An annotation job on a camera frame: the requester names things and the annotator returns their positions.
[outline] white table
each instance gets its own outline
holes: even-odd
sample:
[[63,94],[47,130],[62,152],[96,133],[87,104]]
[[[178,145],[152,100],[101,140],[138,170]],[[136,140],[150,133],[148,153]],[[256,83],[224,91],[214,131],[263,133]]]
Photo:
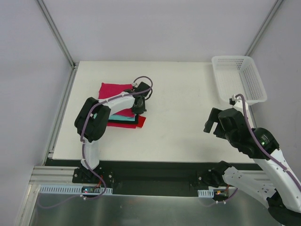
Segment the white table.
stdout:
[[219,101],[211,63],[185,62],[80,62],[53,159],[82,158],[74,121],[85,100],[98,97],[102,82],[131,83],[141,75],[154,82],[144,127],[107,127],[100,160],[253,163],[227,140],[203,132],[212,107],[230,105]]

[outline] white wall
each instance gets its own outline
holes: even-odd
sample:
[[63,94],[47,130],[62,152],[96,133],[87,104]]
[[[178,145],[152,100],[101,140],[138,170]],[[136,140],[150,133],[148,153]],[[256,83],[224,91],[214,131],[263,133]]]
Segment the white wall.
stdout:
[[1,1],[0,32],[0,224],[11,226],[70,67],[35,1]]
[[301,1],[285,1],[252,55],[268,100],[253,106],[301,179]]
[[45,0],[75,61],[243,55],[275,0]]

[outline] laundry basket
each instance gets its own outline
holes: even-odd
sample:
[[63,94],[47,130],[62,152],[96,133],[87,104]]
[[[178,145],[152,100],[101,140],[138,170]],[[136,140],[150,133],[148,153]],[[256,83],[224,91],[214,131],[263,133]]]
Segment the laundry basket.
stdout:
[[267,100],[255,62],[249,56],[214,56],[212,65],[222,101],[229,102],[233,94],[239,93],[249,105]]

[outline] light blue cloth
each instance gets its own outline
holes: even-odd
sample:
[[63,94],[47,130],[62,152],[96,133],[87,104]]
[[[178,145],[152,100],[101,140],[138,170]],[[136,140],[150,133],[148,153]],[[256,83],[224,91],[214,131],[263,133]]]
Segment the light blue cloth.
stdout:
[[135,121],[135,117],[126,117],[126,116],[122,116],[122,115],[113,114],[109,117],[109,120]]

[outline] stack of folded clothes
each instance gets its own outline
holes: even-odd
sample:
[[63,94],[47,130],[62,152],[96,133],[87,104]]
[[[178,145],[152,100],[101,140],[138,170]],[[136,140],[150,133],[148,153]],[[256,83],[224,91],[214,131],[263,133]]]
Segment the stack of folded clothes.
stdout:
[[[102,83],[99,89],[98,99],[107,99],[112,96],[118,95],[126,89],[132,89],[131,84],[109,84]],[[109,117],[109,122],[107,126],[121,127],[135,129],[136,127],[142,128],[145,122],[145,117],[140,115],[135,115],[132,109],[124,109],[116,114]]]

